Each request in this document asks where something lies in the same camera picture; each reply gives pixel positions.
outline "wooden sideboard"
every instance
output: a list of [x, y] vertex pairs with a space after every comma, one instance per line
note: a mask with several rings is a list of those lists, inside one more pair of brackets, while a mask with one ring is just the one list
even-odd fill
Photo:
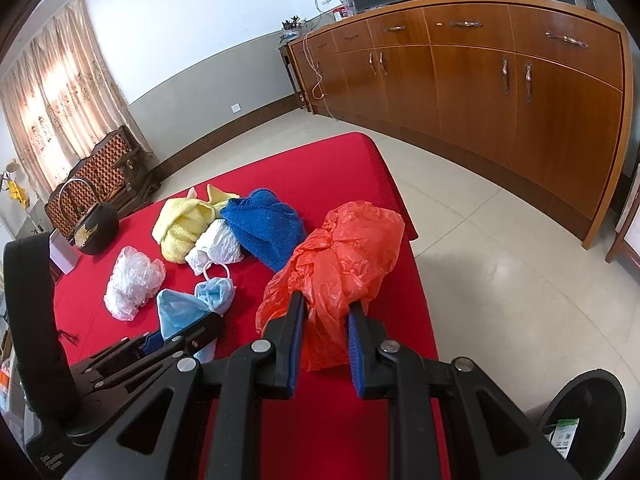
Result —
[[448, 158], [588, 248], [628, 141], [626, 34], [613, 20], [551, 0], [414, 0], [288, 49], [313, 113]]

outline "red tablecloth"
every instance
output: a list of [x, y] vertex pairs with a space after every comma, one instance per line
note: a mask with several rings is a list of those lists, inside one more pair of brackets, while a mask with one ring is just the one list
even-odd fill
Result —
[[[368, 200], [401, 213], [406, 229], [398, 263], [371, 303], [369, 315], [382, 320], [391, 337], [423, 356], [437, 358], [427, 303], [409, 245], [417, 234], [369, 137], [351, 133], [308, 144], [222, 174], [209, 183], [241, 196], [258, 187], [271, 189], [298, 211], [307, 232], [320, 226], [329, 210], [351, 200]], [[196, 186], [198, 196], [206, 196], [206, 184]], [[123, 322], [111, 317], [102, 297], [124, 246], [131, 245], [151, 259], [161, 258], [160, 247], [151, 236], [161, 207], [162, 203], [156, 203], [123, 219], [110, 250], [99, 256], [83, 256], [78, 266], [56, 285], [58, 328], [80, 338], [78, 346], [63, 340], [70, 364], [124, 336], [159, 328], [154, 300], [140, 309], [135, 320]], [[231, 265], [230, 271], [238, 289], [225, 316], [225, 334], [218, 341], [219, 358], [257, 338], [255, 311], [273, 276], [252, 256]], [[166, 264], [165, 288], [193, 292], [201, 280], [187, 265]], [[301, 372], [295, 398], [265, 402], [262, 423], [262, 478], [386, 478], [386, 401], [359, 400], [347, 366]]]

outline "yellow cloth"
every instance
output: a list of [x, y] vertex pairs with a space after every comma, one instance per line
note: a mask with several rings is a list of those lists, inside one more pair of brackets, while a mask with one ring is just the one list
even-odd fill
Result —
[[29, 197], [24, 192], [24, 189], [18, 186], [15, 180], [7, 180], [6, 182], [9, 185], [9, 196], [11, 199], [20, 202], [22, 209], [27, 209], [29, 207]]
[[238, 195], [220, 191], [211, 184], [207, 184], [207, 194], [208, 202], [199, 200], [192, 187], [185, 198], [170, 198], [162, 206], [152, 236], [168, 262], [185, 263], [185, 256], [196, 245], [200, 235], [216, 218], [221, 218], [220, 210], [228, 200], [238, 198]]

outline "metal screw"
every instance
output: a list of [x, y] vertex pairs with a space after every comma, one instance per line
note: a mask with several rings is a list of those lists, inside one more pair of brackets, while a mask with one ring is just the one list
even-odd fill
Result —
[[269, 348], [271, 348], [271, 343], [269, 343], [266, 339], [257, 339], [253, 343], [251, 343], [251, 350], [253, 350], [254, 352], [267, 352]]
[[196, 367], [196, 359], [184, 357], [178, 361], [178, 370], [181, 372], [191, 372]]
[[453, 365], [460, 372], [470, 372], [474, 369], [474, 362], [468, 357], [459, 357], [455, 361], [453, 361]]
[[400, 343], [394, 339], [385, 339], [380, 343], [380, 349], [388, 354], [395, 354], [400, 349]]

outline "power cord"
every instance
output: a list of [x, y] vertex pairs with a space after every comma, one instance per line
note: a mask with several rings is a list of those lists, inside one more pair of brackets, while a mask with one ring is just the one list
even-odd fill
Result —
[[[318, 7], [318, 0], [315, 0], [314, 3], [316, 4], [316, 9], [318, 9], [318, 12], [320, 12], [320, 16], [318, 16], [318, 22], [306, 32], [304, 38], [302, 39], [302, 51], [305, 53], [306, 62], [311, 67], [311, 70], [314, 71], [314, 73], [316, 74], [316, 79], [318, 80], [316, 85], [311, 90], [311, 95], [313, 96], [314, 99], [318, 101], [322, 99], [322, 102], [326, 107], [327, 113], [332, 117], [332, 119], [337, 121], [338, 119], [334, 117], [334, 115], [331, 113], [331, 110], [329, 110], [329, 107], [326, 103], [326, 99], [325, 99], [326, 94], [324, 93], [324, 91], [322, 90], [322, 87], [320, 86], [320, 83], [322, 82], [322, 74], [318, 71], [318, 69], [316, 69], [315, 65], [313, 64], [313, 58], [311, 57], [311, 51], [309, 50], [309, 44], [308, 44], [309, 35], [313, 32], [313, 30], [319, 25], [320, 21], [322, 20], [322, 11], [320, 10], [320, 7]], [[321, 92], [320, 97], [316, 96], [316, 89], [320, 89], [320, 92]]]

